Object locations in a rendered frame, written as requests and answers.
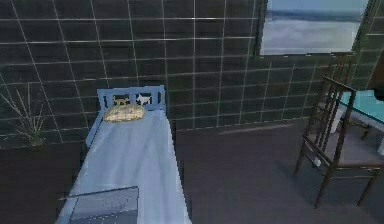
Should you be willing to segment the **teal glass table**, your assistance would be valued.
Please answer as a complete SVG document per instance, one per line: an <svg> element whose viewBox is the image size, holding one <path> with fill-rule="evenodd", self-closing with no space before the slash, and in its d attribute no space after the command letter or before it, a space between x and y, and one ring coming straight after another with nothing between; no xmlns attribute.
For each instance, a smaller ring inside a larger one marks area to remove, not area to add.
<svg viewBox="0 0 384 224"><path fill-rule="evenodd" d="M351 98L350 92L344 92L339 100L336 117L332 123L331 132L334 133L341 118L346 114ZM384 102L374 96L373 90L357 91L353 100L351 117L379 130L384 134Z"/></svg>

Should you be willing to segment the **grey laptop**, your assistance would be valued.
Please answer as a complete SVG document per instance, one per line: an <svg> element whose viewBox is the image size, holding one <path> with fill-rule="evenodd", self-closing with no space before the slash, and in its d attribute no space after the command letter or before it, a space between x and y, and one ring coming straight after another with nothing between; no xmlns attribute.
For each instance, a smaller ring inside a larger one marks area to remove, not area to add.
<svg viewBox="0 0 384 224"><path fill-rule="evenodd" d="M137 186L71 195L55 224L137 224Z"/></svg>

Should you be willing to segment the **thin green house plant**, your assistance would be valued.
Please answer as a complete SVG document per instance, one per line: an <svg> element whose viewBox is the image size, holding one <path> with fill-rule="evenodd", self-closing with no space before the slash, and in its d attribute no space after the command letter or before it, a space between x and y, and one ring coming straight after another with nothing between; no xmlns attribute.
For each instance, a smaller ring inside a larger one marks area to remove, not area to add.
<svg viewBox="0 0 384 224"><path fill-rule="evenodd" d="M15 89L17 100L11 96L6 97L0 93L0 98L17 114L19 124L15 131L26 137L32 147L42 146L44 138L42 137L42 127L45 122L43 115L44 105L40 106L38 113L32 108L32 97L30 94L30 85L27 85L26 95L22 95L18 89Z"/></svg>

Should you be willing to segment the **blue bed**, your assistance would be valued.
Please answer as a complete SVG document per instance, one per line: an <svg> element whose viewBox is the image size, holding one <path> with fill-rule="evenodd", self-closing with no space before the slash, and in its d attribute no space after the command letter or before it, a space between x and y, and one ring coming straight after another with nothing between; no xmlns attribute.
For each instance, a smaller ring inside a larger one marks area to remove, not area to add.
<svg viewBox="0 0 384 224"><path fill-rule="evenodd" d="M137 186L137 224L192 224L182 188L165 87L99 89L100 110L86 137L88 152L68 196ZM142 119L106 122L115 105L145 108Z"/></svg>

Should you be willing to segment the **window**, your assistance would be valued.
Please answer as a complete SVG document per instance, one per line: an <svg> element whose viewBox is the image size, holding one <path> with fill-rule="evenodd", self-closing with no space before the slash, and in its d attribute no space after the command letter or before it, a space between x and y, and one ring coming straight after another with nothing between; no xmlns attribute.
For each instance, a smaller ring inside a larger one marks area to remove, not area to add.
<svg viewBox="0 0 384 224"><path fill-rule="evenodd" d="M373 0L263 0L259 56L352 52Z"/></svg>

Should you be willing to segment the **dark brown wooden chair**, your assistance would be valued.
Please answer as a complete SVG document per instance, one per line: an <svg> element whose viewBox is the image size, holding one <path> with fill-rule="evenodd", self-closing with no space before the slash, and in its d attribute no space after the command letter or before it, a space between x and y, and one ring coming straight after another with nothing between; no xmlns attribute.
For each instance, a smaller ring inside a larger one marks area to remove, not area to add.
<svg viewBox="0 0 384 224"><path fill-rule="evenodd" d="M355 58L354 53L333 53L332 60L330 61L323 78L330 78L336 82L347 84L351 67ZM325 108L325 99L328 94L328 89L331 87L329 83L321 81L318 94L321 97L315 109L321 112Z"/></svg>
<svg viewBox="0 0 384 224"><path fill-rule="evenodd" d="M384 156L372 142L357 138L351 125L357 91L344 83L324 77L302 134L294 175L307 159L323 176L313 203L318 208L329 183L334 179L366 179L357 205L361 206L384 172Z"/></svg>

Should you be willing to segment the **yellow checked pillow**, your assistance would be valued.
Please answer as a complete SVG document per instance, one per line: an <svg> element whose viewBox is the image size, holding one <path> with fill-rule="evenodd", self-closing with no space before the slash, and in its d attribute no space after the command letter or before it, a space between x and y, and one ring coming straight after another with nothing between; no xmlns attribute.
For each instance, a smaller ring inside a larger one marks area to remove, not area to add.
<svg viewBox="0 0 384 224"><path fill-rule="evenodd" d="M145 112L145 108L137 104L115 105L104 113L103 119L106 122L140 120L144 117Z"/></svg>

